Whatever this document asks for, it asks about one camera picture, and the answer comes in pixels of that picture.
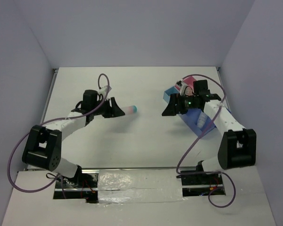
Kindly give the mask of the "pink blue gradient bottle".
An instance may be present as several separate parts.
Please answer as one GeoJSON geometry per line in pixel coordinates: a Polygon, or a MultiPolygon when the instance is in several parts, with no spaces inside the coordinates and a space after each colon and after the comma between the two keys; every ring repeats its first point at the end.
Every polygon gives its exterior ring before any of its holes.
{"type": "Polygon", "coordinates": [[[121,110],[125,113],[125,115],[137,113],[137,107],[135,105],[122,107],[121,110]]]}

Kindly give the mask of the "white tube blue print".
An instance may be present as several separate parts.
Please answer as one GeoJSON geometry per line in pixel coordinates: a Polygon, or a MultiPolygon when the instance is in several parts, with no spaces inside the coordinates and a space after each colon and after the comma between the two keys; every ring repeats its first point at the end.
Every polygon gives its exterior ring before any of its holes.
{"type": "Polygon", "coordinates": [[[198,117],[198,120],[197,120],[197,123],[196,123],[196,125],[199,129],[203,128],[203,126],[205,125],[205,123],[207,121],[207,118],[208,118],[208,116],[205,113],[201,112],[199,114],[199,117],[198,117]]]}

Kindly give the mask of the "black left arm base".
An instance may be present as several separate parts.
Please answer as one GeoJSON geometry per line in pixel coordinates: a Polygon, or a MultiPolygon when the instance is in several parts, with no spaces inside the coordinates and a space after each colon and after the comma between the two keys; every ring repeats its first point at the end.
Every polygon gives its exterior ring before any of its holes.
{"type": "Polygon", "coordinates": [[[83,172],[78,167],[73,178],[59,176],[55,181],[53,199],[82,199],[87,203],[98,203],[98,173],[83,172]]]}

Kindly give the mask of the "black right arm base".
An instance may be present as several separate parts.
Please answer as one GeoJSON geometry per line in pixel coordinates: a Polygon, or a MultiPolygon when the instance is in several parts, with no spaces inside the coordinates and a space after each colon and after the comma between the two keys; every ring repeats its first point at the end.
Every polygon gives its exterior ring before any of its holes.
{"type": "Polygon", "coordinates": [[[180,179],[182,184],[183,197],[225,195],[223,180],[220,174],[195,174],[203,170],[196,166],[190,170],[183,170],[176,178],[180,179]]]}

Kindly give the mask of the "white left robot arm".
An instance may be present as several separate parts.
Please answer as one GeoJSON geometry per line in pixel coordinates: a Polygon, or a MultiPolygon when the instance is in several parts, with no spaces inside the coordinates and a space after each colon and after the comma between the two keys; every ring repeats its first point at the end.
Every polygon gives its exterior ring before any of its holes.
{"type": "Polygon", "coordinates": [[[22,162],[60,174],[71,187],[79,187],[83,183],[82,167],[61,157],[62,142],[87,126],[95,116],[116,118],[125,115],[115,98],[105,99],[106,96],[104,91],[86,90],[83,99],[67,117],[51,121],[45,126],[33,126],[22,154],[22,162]]]}

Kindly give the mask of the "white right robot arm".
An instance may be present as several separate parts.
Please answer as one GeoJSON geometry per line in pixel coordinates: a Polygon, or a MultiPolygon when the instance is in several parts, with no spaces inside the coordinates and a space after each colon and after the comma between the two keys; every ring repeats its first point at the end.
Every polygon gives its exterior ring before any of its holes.
{"type": "Polygon", "coordinates": [[[257,135],[253,129],[246,129],[232,116],[224,105],[225,98],[211,93],[207,80],[195,80],[193,85],[180,80],[177,86],[180,91],[170,94],[162,116],[185,115],[191,109],[199,109],[210,118],[200,136],[204,136],[212,126],[222,135],[217,155],[198,162],[196,180],[206,184],[214,172],[253,166],[256,162],[257,135]]]}

